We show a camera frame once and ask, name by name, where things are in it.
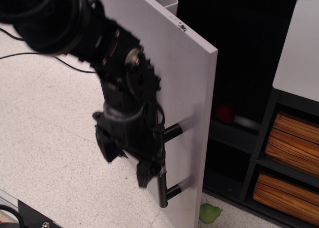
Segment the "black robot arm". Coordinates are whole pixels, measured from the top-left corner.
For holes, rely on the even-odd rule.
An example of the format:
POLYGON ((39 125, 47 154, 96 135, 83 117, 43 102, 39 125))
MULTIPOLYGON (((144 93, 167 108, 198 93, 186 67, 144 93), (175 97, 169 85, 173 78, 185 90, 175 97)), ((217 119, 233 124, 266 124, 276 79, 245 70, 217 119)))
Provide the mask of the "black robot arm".
POLYGON ((104 110, 93 114, 96 139, 108 162, 122 152, 138 159, 137 178, 165 183, 163 121, 157 114, 160 79, 140 41, 106 18, 100 0, 0 0, 0 20, 45 55, 71 54, 95 70, 104 110))

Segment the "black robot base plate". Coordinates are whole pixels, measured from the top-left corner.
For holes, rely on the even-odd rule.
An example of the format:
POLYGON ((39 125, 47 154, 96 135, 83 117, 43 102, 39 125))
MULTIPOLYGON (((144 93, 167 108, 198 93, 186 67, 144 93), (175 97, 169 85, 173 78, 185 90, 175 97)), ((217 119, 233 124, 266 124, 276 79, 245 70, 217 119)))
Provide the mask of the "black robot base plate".
POLYGON ((61 228, 61 226, 26 203, 18 200, 18 213, 27 228, 61 228))

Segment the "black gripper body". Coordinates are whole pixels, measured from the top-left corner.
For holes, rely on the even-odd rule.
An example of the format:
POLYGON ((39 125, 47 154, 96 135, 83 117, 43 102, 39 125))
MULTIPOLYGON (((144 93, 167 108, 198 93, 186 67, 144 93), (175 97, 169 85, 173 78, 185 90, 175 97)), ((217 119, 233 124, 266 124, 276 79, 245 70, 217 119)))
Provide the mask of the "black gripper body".
POLYGON ((93 113, 95 128, 102 128, 117 146, 140 161, 154 163, 159 172, 163 167, 164 152, 156 137, 164 129, 165 116, 161 106, 141 106, 129 114, 105 106, 93 113))

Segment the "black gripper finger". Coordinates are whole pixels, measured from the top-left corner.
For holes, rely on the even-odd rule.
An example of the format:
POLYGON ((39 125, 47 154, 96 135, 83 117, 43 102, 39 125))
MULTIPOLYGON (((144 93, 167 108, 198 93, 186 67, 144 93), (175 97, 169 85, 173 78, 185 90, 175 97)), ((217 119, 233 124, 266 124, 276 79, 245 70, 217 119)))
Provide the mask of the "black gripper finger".
POLYGON ((96 128, 95 136, 103 157, 108 163, 111 163, 117 157, 124 156, 124 151, 117 146, 111 136, 102 128, 96 128))
POLYGON ((137 180, 140 188, 146 188, 153 177, 157 176, 159 168, 149 161, 140 161, 137 164, 137 180))

